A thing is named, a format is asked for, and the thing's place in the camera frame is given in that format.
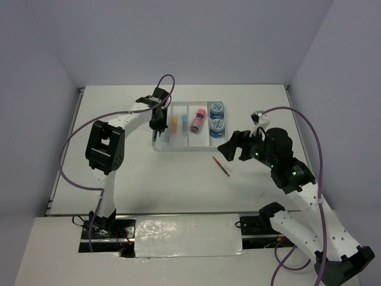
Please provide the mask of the red pen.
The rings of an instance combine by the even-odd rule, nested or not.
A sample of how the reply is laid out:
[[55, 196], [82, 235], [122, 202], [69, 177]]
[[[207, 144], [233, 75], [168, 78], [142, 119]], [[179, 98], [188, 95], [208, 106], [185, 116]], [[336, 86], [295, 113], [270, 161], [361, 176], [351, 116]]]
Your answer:
[[215, 161], [215, 163], [218, 165], [218, 167], [224, 172], [224, 174], [227, 177], [230, 177], [230, 173], [226, 170], [226, 168], [223, 167], [223, 165], [217, 160], [217, 158], [214, 156], [212, 156], [212, 158]]

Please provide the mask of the clear pen cap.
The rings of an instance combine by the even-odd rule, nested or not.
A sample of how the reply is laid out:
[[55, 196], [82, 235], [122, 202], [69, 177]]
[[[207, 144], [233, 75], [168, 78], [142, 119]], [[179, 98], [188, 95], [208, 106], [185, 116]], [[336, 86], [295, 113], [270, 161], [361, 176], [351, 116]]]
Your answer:
[[233, 173], [233, 169], [230, 168], [229, 166], [227, 166], [226, 164], [224, 164], [223, 167], [224, 167], [229, 173]]

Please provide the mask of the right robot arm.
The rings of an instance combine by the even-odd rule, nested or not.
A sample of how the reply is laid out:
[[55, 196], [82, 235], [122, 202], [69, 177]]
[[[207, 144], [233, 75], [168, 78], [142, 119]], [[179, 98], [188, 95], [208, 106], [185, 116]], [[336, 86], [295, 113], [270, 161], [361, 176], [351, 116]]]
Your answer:
[[279, 232], [289, 238], [313, 262], [324, 285], [342, 285], [356, 276], [374, 259], [369, 246], [354, 239], [330, 206], [318, 197], [318, 185], [306, 164], [293, 155], [293, 141], [287, 131], [271, 128], [264, 135], [235, 131], [218, 146], [227, 161], [232, 161], [237, 148], [241, 161], [256, 159], [270, 168], [275, 185], [298, 207], [310, 224], [307, 229], [285, 208], [273, 202], [262, 207], [257, 216], [265, 233]]

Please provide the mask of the pink tube of markers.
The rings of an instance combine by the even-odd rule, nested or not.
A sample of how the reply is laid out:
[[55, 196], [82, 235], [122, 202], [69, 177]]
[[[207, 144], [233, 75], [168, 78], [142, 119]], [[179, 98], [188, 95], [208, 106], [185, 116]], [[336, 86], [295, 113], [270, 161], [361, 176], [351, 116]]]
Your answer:
[[202, 128], [202, 124], [203, 124], [204, 119], [205, 119], [205, 115], [206, 115], [206, 111], [204, 109], [198, 109], [197, 110], [195, 118], [192, 120], [190, 127], [189, 127], [189, 130], [192, 133], [199, 133], [200, 132], [200, 130]]

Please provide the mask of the blue highlighter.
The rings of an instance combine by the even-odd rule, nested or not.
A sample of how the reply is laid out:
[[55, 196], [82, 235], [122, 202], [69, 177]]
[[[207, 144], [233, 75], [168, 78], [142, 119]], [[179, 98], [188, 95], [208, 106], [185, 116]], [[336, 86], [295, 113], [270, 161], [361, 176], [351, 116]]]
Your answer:
[[187, 124], [182, 123], [182, 135], [184, 137], [187, 137], [187, 135], [188, 135], [188, 123]]

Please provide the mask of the blue highlighter cap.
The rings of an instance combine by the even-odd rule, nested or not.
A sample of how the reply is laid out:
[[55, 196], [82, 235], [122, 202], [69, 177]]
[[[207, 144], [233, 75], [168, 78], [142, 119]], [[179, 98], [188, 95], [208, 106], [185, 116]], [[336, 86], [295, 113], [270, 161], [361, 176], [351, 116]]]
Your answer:
[[187, 117], [186, 114], [184, 114], [184, 115], [182, 116], [182, 123], [183, 123], [183, 124], [187, 124], [187, 122], [188, 122], [188, 117]]

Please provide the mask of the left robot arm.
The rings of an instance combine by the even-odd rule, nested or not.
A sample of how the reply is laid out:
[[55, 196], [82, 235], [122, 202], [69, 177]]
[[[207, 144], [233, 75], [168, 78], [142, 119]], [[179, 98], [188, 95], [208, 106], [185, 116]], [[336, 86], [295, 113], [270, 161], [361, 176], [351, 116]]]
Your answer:
[[101, 202], [89, 213], [92, 231], [104, 238], [111, 237], [117, 229], [114, 188], [116, 171], [122, 165], [125, 155], [125, 140], [138, 127], [149, 123], [149, 127], [162, 133], [167, 126], [169, 93], [156, 87], [152, 95], [140, 97], [132, 110], [108, 121], [93, 123], [85, 157], [96, 183], [101, 191]]

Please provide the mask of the blue jar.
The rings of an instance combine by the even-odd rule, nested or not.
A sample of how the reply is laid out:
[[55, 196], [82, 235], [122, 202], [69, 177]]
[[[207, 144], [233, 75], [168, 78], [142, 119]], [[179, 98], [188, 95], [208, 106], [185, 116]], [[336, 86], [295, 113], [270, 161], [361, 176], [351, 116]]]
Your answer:
[[210, 105], [210, 118], [222, 119], [224, 117], [224, 104], [221, 101], [212, 102]]
[[222, 119], [213, 119], [210, 123], [210, 136], [222, 138], [224, 136], [225, 124]]

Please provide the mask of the orange highlighter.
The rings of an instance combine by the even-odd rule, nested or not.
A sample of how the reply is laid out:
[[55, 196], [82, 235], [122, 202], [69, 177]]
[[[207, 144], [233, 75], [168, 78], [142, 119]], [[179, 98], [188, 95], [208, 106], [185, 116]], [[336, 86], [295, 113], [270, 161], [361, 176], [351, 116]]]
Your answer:
[[175, 138], [177, 136], [177, 125], [171, 124], [171, 138]]

